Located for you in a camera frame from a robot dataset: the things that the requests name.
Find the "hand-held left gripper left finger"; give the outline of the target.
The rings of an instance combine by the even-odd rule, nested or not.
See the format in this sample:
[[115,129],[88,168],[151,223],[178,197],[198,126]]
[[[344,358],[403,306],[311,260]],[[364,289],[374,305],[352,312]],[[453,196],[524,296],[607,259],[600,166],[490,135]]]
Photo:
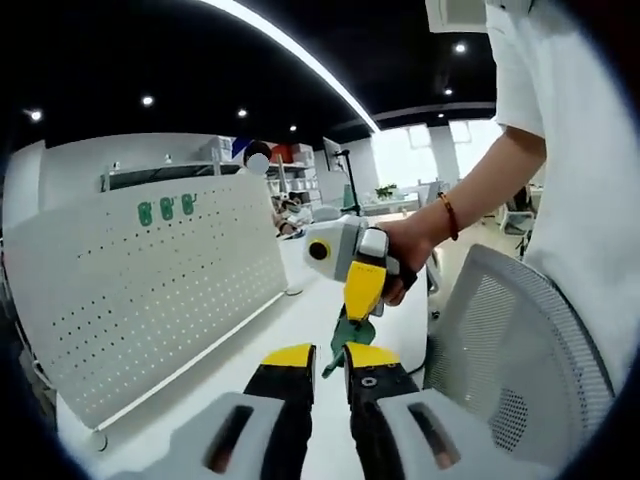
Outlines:
[[169,479],[299,479],[312,433],[316,347],[265,357],[244,390],[220,395],[172,435]]

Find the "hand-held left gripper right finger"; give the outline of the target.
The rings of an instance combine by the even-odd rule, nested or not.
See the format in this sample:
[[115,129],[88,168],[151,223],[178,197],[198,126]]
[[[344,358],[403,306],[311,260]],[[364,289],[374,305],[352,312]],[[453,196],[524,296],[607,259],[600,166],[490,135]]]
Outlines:
[[351,435],[367,479],[498,479],[488,427],[435,390],[420,389],[392,351],[343,347]]

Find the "person's right hand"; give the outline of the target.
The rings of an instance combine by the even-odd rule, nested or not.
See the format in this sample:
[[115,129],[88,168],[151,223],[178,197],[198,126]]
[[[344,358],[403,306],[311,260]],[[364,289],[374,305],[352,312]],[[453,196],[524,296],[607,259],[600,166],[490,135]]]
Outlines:
[[424,267],[434,248],[450,236],[447,213],[435,204],[407,218],[381,222],[377,227],[387,233],[389,254],[415,274]]

